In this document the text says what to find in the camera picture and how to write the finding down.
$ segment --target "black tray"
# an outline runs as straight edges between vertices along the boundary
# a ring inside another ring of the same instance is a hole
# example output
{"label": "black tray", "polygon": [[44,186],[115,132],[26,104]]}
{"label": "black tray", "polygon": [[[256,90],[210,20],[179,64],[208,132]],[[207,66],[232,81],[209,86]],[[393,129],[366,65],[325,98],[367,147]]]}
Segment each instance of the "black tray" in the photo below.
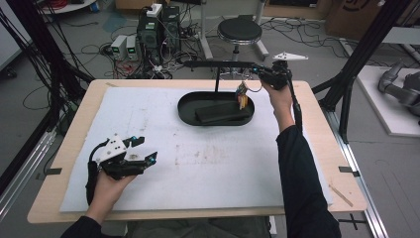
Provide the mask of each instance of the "black tray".
{"label": "black tray", "polygon": [[178,101],[179,118],[191,126],[242,126],[253,118],[254,102],[239,109],[235,92],[195,91]]}

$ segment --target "black sleeve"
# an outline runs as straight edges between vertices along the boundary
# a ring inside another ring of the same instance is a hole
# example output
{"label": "black sleeve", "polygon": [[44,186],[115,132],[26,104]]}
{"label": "black sleeve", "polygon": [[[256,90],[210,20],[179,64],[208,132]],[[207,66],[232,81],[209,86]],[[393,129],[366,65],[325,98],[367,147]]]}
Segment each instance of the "black sleeve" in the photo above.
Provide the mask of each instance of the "black sleeve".
{"label": "black sleeve", "polygon": [[94,219],[81,216],[74,224],[68,227],[61,238],[116,238],[121,236],[108,236],[101,233],[101,225]]}
{"label": "black sleeve", "polygon": [[309,145],[296,126],[277,137],[287,237],[341,237],[328,211]]}

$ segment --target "stool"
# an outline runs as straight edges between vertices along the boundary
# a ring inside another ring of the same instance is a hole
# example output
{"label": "stool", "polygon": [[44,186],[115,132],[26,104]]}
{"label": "stool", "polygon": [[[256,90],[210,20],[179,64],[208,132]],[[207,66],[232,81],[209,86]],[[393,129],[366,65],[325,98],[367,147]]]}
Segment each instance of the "stool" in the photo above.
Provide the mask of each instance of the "stool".
{"label": "stool", "polygon": [[217,35],[225,42],[235,45],[232,61],[238,61],[239,46],[257,43],[263,34],[263,29],[253,20],[247,18],[232,18],[222,21],[217,29]]}

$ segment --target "floor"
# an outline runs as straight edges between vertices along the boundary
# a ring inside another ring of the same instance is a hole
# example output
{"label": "floor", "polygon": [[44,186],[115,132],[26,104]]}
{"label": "floor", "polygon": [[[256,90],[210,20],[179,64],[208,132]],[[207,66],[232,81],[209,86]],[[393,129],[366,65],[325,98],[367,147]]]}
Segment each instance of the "floor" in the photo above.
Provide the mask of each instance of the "floor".
{"label": "floor", "polygon": [[[111,43],[112,39],[120,34],[135,33],[137,27],[137,15],[118,12],[112,3],[113,1],[104,1],[103,10],[96,14],[88,9],[82,9],[60,15],[62,29],[69,44],[95,78],[112,78],[111,64],[108,59],[96,54],[98,47]],[[220,18],[209,20],[208,28],[216,26],[218,21]],[[214,31],[208,36],[214,60],[228,60],[231,57],[232,46],[219,40]],[[307,44],[299,43],[301,39]],[[311,86],[335,76],[347,61],[345,51],[340,44],[325,35],[322,21],[275,20],[271,24],[264,24],[262,41],[270,57],[282,52],[309,56],[309,60],[293,61],[289,67],[294,79],[306,80]],[[262,61],[259,53],[252,47],[241,47],[240,51],[240,60],[254,61],[268,66],[272,63],[270,57]],[[381,45],[368,64],[386,66],[400,59],[413,68],[419,67],[419,64],[395,45]],[[26,58],[17,57],[11,66],[18,72],[18,76],[9,78],[2,73],[0,78],[0,105],[4,109],[0,116],[2,125],[0,133],[5,138],[0,144],[0,173],[6,170],[40,123],[48,105],[47,91],[42,87]],[[181,68],[172,75],[173,78],[207,79],[213,78],[214,72],[209,69],[196,69],[191,73],[189,68]],[[321,92],[317,97],[322,98],[323,94]],[[348,129],[350,145],[388,236],[419,237],[420,208],[417,204],[420,202],[420,192],[417,187],[420,179],[418,173],[420,140],[388,136],[357,82],[354,85]],[[1,237],[58,237],[68,227],[68,223],[30,224],[26,219],[43,183],[39,175],[42,174],[44,166],[48,166],[49,158],[53,158],[53,152],[60,141],[62,135],[57,136],[49,153],[1,221]],[[349,213],[334,215],[337,219],[351,219]],[[356,220],[365,220],[361,213],[353,215]],[[275,220],[278,237],[283,237],[284,217],[277,216]],[[108,222],[104,229],[114,234],[121,234],[122,227],[121,222]],[[341,229],[343,237],[372,237],[368,226],[363,223],[355,226],[353,223],[341,222]]]}

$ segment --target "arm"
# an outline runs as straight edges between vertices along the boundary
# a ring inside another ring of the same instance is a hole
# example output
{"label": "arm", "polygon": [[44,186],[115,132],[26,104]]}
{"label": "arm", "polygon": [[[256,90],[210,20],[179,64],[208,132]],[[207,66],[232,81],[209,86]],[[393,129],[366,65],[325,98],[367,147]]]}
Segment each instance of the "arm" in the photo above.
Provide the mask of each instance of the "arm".
{"label": "arm", "polygon": [[294,125],[287,86],[267,90],[280,135],[278,166],[286,215],[287,237],[341,237],[339,223],[328,211],[309,145]]}
{"label": "arm", "polygon": [[104,172],[100,172],[98,183],[95,187],[95,195],[92,203],[84,216],[81,216],[62,235],[61,238],[100,238],[105,237],[101,233],[101,225],[114,204],[120,198],[124,188],[135,176],[114,180]]}

